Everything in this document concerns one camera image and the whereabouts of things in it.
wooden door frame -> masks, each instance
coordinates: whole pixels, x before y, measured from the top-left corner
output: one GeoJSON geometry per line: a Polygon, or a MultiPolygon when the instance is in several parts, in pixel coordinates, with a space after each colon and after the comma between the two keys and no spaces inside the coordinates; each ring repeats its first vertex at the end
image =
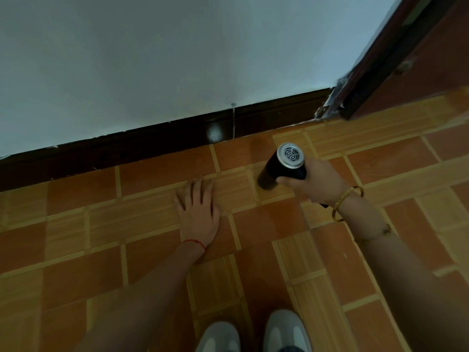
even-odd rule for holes
{"type": "Polygon", "coordinates": [[[357,109],[390,76],[457,0],[431,0],[415,21],[402,25],[421,0],[402,0],[359,63],[339,82],[328,106],[318,118],[335,115],[349,120],[357,109]]]}

gold bangle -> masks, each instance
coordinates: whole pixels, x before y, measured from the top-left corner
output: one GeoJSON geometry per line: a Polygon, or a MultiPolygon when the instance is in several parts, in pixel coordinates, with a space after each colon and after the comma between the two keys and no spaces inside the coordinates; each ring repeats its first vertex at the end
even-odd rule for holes
{"type": "Polygon", "coordinates": [[[332,218],[335,222],[341,222],[343,221],[344,219],[336,219],[335,218],[335,214],[337,213],[337,208],[339,207],[340,204],[342,204],[342,201],[344,201],[344,199],[350,195],[350,193],[355,190],[355,189],[360,189],[360,196],[363,197],[363,195],[365,195],[365,192],[363,190],[363,188],[361,186],[358,186],[358,185],[355,185],[355,186],[352,186],[350,189],[348,189],[346,192],[343,193],[343,195],[341,196],[341,198],[339,200],[337,200],[337,202],[335,203],[334,205],[334,208],[332,210],[332,218]]]}
{"type": "Polygon", "coordinates": [[[357,243],[357,244],[361,244],[363,243],[364,245],[367,245],[368,243],[372,242],[374,239],[376,238],[379,238],[379,237],[383,237],[383,236],[388,236],[392,233],[391,231],[391,226],[389,224],[386,225],[386,228],[383,230],[383,232],[381,233],[381,235],[379,236],[374,236],[374,237],[371,237],[371,238],[356,238],[354,239],[354,241],[357,243]]]}

person's left hand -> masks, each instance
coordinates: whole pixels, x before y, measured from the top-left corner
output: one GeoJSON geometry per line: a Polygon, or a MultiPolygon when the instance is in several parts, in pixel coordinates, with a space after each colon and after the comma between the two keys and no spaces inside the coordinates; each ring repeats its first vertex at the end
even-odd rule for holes
{"type": "Polygon", "coordinates": [[[212,243],[220,224],[220,208],[212,203],[213,180],[211,180],[202,196],[202,177],[197,179],[192,189],[192,180],[186,185],[182,204],[178,195],[174,201],[181,221],[181,242],[194,239],[205,247],[212,243]]]}

gray sneaker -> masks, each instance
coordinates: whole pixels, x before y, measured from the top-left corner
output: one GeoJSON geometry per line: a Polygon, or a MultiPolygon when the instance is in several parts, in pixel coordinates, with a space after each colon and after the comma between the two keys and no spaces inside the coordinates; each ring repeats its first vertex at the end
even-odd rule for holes
{"type": "Polygon", "coordinates": [[[303,322],[290,310],[273,312],[267,322],[264,335],[263,352],[278,352],[282,349],[304,352],[313,350],[303,322]]]}
{"type": "Polygon", "coordinates": [[[229,322],[219,321],[207,327],[196,352],[240,352],[239,334],[229,322]]]}

white wall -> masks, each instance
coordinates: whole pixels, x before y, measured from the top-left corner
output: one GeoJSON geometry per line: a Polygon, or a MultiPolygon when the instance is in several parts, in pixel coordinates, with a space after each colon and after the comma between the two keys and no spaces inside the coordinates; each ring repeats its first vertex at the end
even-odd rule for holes
{"type": "Polygon", "coordinates": [[[332,87],[396,0],[0,0],[0,156],[332,87]]]}

